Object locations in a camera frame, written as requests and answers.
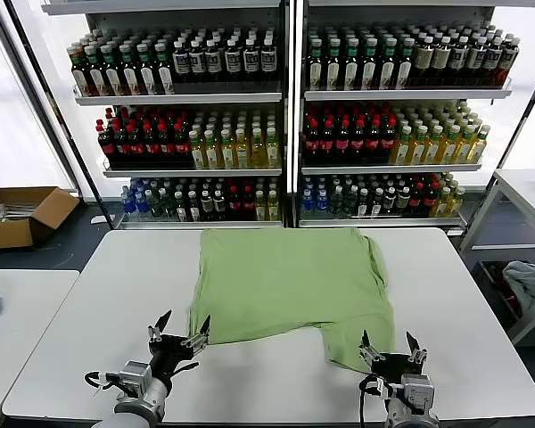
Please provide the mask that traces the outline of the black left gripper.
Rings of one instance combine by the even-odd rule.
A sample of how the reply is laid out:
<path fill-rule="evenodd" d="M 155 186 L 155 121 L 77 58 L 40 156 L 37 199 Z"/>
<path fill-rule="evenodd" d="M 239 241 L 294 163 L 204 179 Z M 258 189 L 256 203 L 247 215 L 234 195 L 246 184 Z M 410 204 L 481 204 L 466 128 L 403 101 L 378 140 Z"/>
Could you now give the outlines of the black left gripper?
<path fill-rule="evenodd" d="M 205 318 L 200 330 L 188 338 L 163 334 L 171 314 L 172 311 L 168 310 L 155 325 L 148 326 L 149 351 L 152 354 L 150 367 L 152 376 L 159 379 L 172 379 L 183 371 L 196 368 L 199 363 L 194 358 L 210 339 L 210 316 Z"/>

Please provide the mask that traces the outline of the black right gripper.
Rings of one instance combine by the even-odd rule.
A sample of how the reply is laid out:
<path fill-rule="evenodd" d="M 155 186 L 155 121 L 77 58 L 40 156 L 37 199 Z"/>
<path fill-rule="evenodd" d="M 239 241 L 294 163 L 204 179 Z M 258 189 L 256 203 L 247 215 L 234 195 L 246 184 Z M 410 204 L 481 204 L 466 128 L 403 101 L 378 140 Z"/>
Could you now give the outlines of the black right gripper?
<path fill-rule="evenodd" d="M 410 355 L 381 353 L 370 342 L 367 330 L 363 332 L 359 345 L 359 356 L 365 362 L 372 362 L 371 372 L 387 383 L 401 383 L 403 375 L 419 375 L 423 372 L 427 349 L 422 348 L 417 338 L 406 331 Z"/>

